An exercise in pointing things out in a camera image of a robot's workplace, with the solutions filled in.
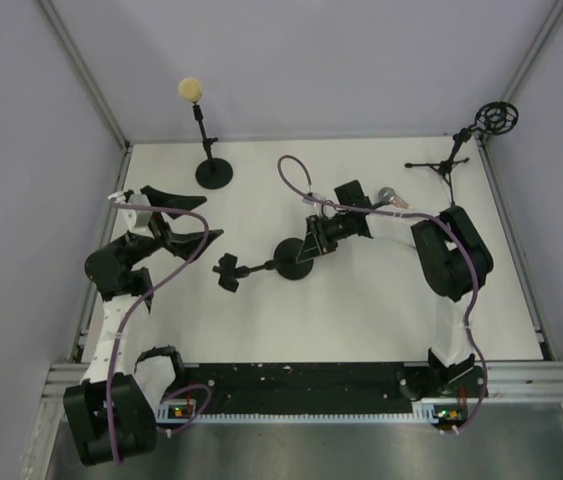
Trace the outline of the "glitter rhinestone microphone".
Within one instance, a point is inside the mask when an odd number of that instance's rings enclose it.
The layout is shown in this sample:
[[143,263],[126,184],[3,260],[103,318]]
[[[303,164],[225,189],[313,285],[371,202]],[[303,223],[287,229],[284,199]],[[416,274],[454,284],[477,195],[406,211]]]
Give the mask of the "glitter rhinestone microphone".
[[376,210],[381,207],[393,207],[398,210],[410,209],[410,205],[391,187],[383,187],[378,191],[372,209]]

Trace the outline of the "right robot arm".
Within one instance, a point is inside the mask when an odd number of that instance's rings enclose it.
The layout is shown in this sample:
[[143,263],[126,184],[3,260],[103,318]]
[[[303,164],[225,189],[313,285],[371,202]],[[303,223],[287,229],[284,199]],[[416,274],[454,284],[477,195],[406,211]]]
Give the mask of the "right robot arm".
[[450,206],[437,215],[400,204],[390,190],[372,203],[359,181],[335,189],[331,202],[310,192],[304,200],[335,213],[306,219],[306,234],[295,262],[309,263],[336,251],[358,236],[388,240],[415,250],[421,271],[437,301],[432,345],[428,350],[428,384],[448,396],[459,389],[484,355],[477,346],[471,315],[480,289],[494,267],[493,257],[467,212]]

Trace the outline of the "black tripod shock-mount stand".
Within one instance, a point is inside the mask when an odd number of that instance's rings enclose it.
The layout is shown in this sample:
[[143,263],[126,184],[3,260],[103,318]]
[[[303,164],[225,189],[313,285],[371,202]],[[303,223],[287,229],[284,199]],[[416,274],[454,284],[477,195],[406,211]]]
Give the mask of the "black tripod shock-mount stand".
[[447,185],[450,193],[450,205],[455,206],[454,182],[452,173],[456,166],[465,164],[469,158],[458,159],[458,154],[464,144],[470,139],[482,141],[493,136],[501,136],[512,131],[519,120],[519,111],[515,105],[505,101],[490,102],[476,112],[471,124],[463,127],[452,136],[453,146],[450,154],[443,161],[437,163],[404,164],[406,169],[428,168],[438,175]]

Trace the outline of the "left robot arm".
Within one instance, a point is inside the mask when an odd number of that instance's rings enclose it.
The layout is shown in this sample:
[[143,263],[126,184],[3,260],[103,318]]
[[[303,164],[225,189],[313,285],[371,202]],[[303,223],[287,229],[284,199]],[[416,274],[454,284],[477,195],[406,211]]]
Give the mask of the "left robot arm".
[[102,302],[103,321],[92,360],[63,407],[79,459],[85,466],[122,460],[155,448],[156,414],[166,396],[187,387],[188,374],[173,346],[140,346],[158,288],[143,261],[164,250],[189,266],[221,230],[176,233],[171,221],[193,216],[204,196],[170,194],[151,186],[108,197],[127,230],[91,253],[87,278]]

